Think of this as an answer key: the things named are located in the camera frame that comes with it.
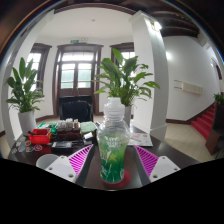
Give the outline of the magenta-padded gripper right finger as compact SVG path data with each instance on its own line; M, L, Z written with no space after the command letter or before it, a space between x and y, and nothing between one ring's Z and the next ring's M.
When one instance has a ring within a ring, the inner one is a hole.
M137 145L134 148L137 151L140 163L150 182L155 182L180 170L167 156L156 156Z

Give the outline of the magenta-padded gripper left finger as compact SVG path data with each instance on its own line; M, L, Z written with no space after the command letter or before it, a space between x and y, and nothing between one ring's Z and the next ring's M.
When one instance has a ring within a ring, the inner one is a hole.
M51 163L46 171L75 183L87 161L92 145L86 146L70 156L60 156Z

